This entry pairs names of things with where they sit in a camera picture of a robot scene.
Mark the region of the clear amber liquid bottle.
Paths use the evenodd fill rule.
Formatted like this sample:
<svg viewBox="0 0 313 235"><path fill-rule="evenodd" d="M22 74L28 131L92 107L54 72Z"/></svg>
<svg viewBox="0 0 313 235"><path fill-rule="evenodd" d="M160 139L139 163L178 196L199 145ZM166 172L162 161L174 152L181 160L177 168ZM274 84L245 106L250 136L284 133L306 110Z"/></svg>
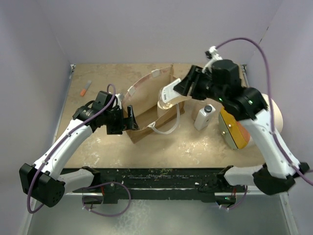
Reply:
<svg viewBox="0 0 313 235"><path fill-rule="evenodd" d="M180 82L181 79L177 78L170 84L160 89L158 94L158 105L161 109L168 110L179 103L181 95L174 90L174 87Z"/></svg>

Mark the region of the cream round bottle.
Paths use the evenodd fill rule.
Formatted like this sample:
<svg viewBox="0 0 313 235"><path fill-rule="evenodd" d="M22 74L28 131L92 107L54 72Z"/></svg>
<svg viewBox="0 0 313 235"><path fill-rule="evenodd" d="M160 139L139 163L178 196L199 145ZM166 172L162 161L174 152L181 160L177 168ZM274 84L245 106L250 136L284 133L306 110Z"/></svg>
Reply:
<svg viewBox="0 0 313 235"><path fill-rule="evenodd" d="M157 102L157 117L160 118L163 116L166 112L168 112L171 109L171 104L163 103L162 101Z"/></svg>

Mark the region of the brown burlap canvas bag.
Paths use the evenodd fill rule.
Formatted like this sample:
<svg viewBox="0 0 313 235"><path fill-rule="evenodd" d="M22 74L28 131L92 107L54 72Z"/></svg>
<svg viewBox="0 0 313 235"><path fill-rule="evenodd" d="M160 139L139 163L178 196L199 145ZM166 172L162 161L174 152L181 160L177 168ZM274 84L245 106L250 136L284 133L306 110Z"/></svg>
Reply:
<svg viewBox="0 0 313 235"><path fill-rule="evenodd" d="M124 114L127 106L132 105L135 120L139 130L127 130L127 134L133 143L136 143L155 132L158 134L170 134L179 124L181 114L185 113L184 102L172 107L160 118L157 117L158 94L161 88L176 80L174 66L157 69L136 81L125 94L122 100Z"/></svg>

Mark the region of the white bottle with black cap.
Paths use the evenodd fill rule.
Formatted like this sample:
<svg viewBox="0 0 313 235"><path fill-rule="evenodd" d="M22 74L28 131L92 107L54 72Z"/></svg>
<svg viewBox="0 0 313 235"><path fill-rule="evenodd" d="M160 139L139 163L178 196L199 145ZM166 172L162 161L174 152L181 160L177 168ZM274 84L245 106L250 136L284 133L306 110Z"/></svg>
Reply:
<svg viewBox="0 0 313 235"><path fill-rule="evenodd" d="M194 127L196 130L200 131L208 127L216 109L211 104L205 105L201 108L196 116Z"/></svg>

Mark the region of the tan pump lotion bottle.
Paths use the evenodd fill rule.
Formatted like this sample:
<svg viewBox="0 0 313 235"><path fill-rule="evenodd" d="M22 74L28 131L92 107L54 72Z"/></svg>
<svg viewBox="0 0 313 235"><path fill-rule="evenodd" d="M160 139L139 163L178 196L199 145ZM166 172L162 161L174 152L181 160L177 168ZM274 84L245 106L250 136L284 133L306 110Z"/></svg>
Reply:
<svg viewBox="0 0 313 235"><path fill-rule="evenodd" d="M202 101L197 101L194 106L193 106L193 110L192 110L192 114L191 114L191 118L193 121L196 120L197 115L199 113L199 110L203 108L205 104L203 104Z"/></svg>

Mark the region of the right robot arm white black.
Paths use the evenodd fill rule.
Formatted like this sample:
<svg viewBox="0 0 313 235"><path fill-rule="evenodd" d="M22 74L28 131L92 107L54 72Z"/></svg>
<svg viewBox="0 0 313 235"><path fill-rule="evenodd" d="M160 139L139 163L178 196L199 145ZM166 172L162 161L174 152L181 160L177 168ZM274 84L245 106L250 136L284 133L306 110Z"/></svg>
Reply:
<svg viewBox="0 0 313 235"><path fill-rule="evenodd" d="M242 86L239 66L228 59L211 67L193 65L174 91L195 100L207 98L222 104L251 135L265 163L255 167L228 166L219 173L218 188L230 191L234 186L256 186L266 195L289 191L295 179L310 169L288 149L276 128L270 127L271 112L256 88Z"/></svg>

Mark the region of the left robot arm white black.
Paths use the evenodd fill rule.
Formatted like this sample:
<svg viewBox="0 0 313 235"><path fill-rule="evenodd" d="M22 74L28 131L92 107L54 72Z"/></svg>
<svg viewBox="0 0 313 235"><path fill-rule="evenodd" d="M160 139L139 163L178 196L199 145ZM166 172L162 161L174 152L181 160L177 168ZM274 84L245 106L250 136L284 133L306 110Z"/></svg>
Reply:
<svg viewBox="0 0 313 235"><path fill-rule="evenodd" d="M133 107L127 106L124 116L119 98L100 91L95 100L78 108L66 130L46 153L32 165L23 164L19 170L23 192L27 195L27 209L32 198L53 207L64 194L81 188L90 192L99 190L101 173L88 166L62 174L64 166L77 148L98 128L105 126L108 135L121 135L126 130L138 130Z"/></svg>

